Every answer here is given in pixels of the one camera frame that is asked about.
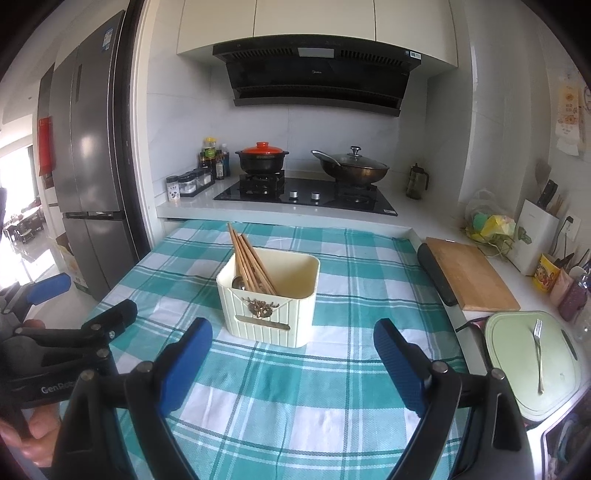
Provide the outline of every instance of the table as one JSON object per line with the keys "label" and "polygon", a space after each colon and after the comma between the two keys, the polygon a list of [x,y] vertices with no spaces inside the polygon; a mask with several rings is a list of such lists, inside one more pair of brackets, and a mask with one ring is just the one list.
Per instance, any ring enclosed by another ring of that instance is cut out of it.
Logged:
{"label": "table", "polygon": [[[120,372],[154,359],[197,316],[214,340],[183,406],[168,423],[200,478],[387,477],[417,423],[373,346],[391,318],[432,359],[466,372],[459,344],[411,242],[350,229],[235,223],[256,247],[320,260],[313,339],[289,349],[231,336],[215,277],[232,254],[226,223],[190,220],[105,297],[123,299],[136,322],[111,347]],[[459,411],[434,478],[447,478],[467,412]],[[121,429],[139,478],[149,475],[127,412]]]}
{"label": "table", "polygon": [[9,223],[4,228],[8,228],[9,226],[13,226],[15,228],[18,227],[22,222],[29,220],[29,218],[33,217],[39,211],[40,208],[41,207],[33,207],[31,209],[26,210],[25,212],[22,213],[21,219]]}

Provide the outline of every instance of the wok handle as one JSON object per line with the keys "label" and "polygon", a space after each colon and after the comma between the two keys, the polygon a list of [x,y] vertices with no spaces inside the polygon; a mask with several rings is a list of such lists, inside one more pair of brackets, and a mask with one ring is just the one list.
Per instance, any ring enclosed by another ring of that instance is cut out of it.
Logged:
{"label": "wok handle", "polygon": [[312,155],[318,158],[318,160],[327,160],[331,163],[336,163],[339,167],[342,166],[338,161],[336,161],[335,158],[331,157],[330,155],[324,152],[321,152],[320,150],[310,150],[310,153],[312,153]]}

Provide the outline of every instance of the knife block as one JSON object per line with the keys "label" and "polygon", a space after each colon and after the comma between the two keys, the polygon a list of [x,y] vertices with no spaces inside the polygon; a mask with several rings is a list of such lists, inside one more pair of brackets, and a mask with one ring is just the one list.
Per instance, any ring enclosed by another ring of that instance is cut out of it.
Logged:
{"label": "knife block", "polygon": [[[548,252],[558,228],[559,220],[529,200],[523,204],[523,210],[515,226],[514,243],[507,258],[524,275],[533,275],[543,253]],[[525,241],[526,234],[531,243]]]}

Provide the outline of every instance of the red pot lid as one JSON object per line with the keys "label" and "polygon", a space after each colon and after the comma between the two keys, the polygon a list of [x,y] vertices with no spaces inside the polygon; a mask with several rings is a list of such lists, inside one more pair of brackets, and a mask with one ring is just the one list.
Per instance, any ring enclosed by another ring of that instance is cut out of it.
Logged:
{"label": "red pot lid", "polygon": [[242,153],[273,154],[283,153],[282,148],[270,147],[269,142],[256,142],[256,147],[248,147],[242,150]]}

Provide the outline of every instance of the fork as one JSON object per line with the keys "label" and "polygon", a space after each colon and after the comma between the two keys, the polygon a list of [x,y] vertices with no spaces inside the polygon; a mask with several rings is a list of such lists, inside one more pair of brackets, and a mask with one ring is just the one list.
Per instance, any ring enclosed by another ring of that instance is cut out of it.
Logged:
{"label": "fork", "polygon": [[540,336],[542,334],[542,320],[537,319],[534,327],[534,342],[536,346],[536,350],[538,352],[538,373],[539,373],[539,383],[538,383],[538,392],[540,394],[544,393],[544,382],[542,382],[542,347],[540,345]]}

